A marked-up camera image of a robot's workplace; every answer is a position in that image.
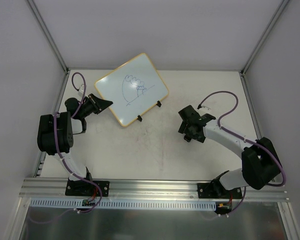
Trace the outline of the yellow framed whiteboard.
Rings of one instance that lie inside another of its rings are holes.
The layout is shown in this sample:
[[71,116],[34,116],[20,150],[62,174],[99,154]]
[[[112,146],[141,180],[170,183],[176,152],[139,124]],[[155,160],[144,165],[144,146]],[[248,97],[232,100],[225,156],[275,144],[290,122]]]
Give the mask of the yellow framed whiteboard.
[[122,127],[127,127],[151,108],[162,103],[169,90],[146,53],[112,70],[94,84]]

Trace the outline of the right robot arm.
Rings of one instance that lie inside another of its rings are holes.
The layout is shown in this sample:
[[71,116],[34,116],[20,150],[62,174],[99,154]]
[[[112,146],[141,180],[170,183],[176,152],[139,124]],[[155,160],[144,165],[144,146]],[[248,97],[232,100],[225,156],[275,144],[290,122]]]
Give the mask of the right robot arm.
[[250,186],[260,190],[282,171],[282,165],[272,142],[263,137],[255,141],[244,138],[237,132],[223,127],[219,120],[206,113],[200,115],[191,105],[178,112],[182,123],[178,132],[188,143],[206,139],[227,148],[241,160],[241,167],[227,170],[215,177],[203,192],[225,198],[232,190]]

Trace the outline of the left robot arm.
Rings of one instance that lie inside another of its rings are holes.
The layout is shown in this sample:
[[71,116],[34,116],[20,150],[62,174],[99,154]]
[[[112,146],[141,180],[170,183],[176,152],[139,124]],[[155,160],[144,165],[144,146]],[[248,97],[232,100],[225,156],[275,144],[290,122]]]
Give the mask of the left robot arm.
[[86,132],[88,116],[98,115],[112,104],[112,101],[98,98],[92,93],[81,100],[71,97],[65,101],[66,111],[42,115],[39,119],[37,134],[39,150],[60,161],[68,172],[68,179],[78,181],[77,189],[83,195],[91,194],[95,184],[88,168],[74,160],[72,156],[74,135]]

